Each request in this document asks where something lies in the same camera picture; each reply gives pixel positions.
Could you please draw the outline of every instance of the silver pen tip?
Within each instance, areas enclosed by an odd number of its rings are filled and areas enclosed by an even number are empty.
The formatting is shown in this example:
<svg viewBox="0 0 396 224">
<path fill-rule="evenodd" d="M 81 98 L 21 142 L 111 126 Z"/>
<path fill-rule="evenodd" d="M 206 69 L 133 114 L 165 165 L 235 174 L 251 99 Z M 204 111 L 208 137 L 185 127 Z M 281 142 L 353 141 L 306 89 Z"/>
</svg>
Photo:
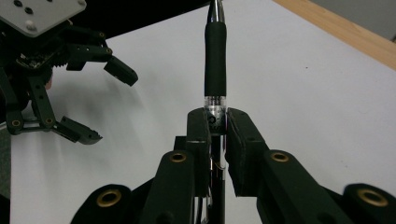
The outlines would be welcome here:
<svg viewBox="0 0 396 224">
<path fill-rule="evenodd" d="M 207 15 L 207 23 L 217 21 L 225 22 L 224 10 L 221 0 L 212 0 L 209 6 L 209 13 Z"/>
</svg>

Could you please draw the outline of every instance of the wooden edge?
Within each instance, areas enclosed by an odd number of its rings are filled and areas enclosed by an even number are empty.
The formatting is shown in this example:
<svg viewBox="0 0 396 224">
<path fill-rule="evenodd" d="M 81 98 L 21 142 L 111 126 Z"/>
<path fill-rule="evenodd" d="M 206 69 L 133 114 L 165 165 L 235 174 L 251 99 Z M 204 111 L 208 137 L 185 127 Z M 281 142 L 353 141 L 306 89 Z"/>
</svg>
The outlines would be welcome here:
<svg viewBox="0 0 396 224">
<path fill-rule="evenodd" d="M 396 70 L 396 44 L 309 0 L 274 0 L 353 48 Z"/>
</svg>

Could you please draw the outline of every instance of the ballpoint pen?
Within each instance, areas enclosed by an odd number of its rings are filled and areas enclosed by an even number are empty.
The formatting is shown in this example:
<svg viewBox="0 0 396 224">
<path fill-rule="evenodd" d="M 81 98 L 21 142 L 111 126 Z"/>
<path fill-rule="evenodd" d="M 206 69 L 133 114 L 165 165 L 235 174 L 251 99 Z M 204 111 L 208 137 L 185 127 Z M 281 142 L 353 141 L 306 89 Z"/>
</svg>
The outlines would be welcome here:
<svg viewBox="0 0 396 224">
<path fill-rule="evenodd" d="M 207 223 L 224 223 L 227 28 L 220 0 L 212 0 L 205 27 L 205 110 L 212 138 Z"/>
</svg>

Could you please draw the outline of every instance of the black rubber grip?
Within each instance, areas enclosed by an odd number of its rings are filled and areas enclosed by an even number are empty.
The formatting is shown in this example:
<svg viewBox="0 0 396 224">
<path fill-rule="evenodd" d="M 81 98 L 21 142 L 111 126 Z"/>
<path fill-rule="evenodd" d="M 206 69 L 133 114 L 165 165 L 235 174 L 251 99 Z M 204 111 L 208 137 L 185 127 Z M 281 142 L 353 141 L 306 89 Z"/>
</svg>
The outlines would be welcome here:
<svg viewBox="0 0 396 224">
<path fill-rule="evenodd" d="M 210 22 L 205 28 L 205 96 L 226 96 L 227 28 L 223 22 Z"/>
</svg>

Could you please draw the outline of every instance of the white tabletop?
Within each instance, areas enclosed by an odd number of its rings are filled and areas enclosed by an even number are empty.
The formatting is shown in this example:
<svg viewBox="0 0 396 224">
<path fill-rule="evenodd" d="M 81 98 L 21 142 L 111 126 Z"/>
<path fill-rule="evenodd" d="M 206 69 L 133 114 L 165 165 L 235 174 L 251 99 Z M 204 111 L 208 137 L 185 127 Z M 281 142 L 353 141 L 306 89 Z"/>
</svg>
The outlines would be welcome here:
<svg viewBox="0 0 396 224">
<path fill-rule="evenodd" d="M 247 112 L 268 146 L 293 154 L 320 185 L 367 183 L 396 195 L 396 72 L 270 0 L 223 2 L 227 106 Z M 49 97 L 104 138 L 12 137 L 11 223 L 69 223 L 96 189 L 154 177 L 187 114 L 204 104 L 207 7 L 111 38 L 139 80 L 103 63 L 54 70 Z M 226 223 L 261 223 L 255 199 L 226 188 Z"/>
</svg>

